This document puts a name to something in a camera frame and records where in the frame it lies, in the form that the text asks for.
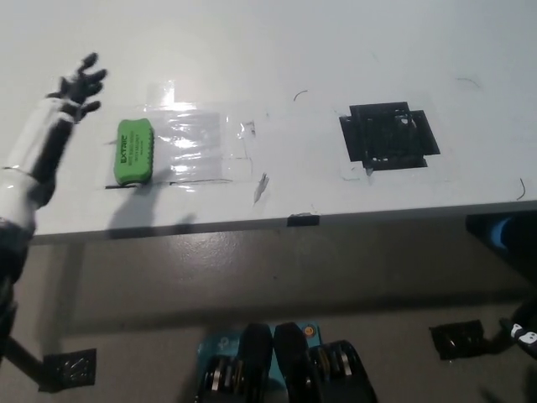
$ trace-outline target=gray floor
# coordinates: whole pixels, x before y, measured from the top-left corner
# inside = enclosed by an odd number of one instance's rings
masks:
[[[462,219],[38,246],[13,334],[38,354],[97,348],[96,385],[43,395],[4,362],[0,401],[191,401],[207,333],[288,319],[351,341],[382,402],[537,401],[517,348],[441,362],[428,330],[478,318],[491,336],[530,292]]]

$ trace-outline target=white table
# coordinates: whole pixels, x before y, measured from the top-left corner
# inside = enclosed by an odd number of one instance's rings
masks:
[[[36,242],[278,227],[307,212],[326,224],[536,208],[536,19],[522,0],[9,2],[0,159],[58,75],[95,50],[111,72],[104,108],[70,142]],[[96,186],[119,111],[168,81],[175,101],[248,105],[249,181]],[[425,110],[441,154],[367,177],[338,116],[399,101]]]

